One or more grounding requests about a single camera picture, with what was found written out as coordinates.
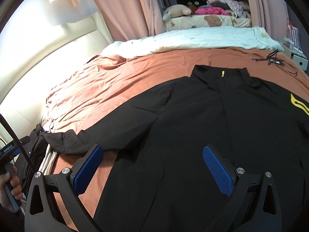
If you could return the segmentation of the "person's left hand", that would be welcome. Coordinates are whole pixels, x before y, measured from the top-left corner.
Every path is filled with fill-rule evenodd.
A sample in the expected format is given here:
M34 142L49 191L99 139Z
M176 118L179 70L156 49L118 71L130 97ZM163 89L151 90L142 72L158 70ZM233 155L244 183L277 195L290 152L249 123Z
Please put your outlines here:
M12 167L13 174L9 172L1 174L1 206L11 213L18 213L17 202L23 198L19 178L17 177L17 168Z

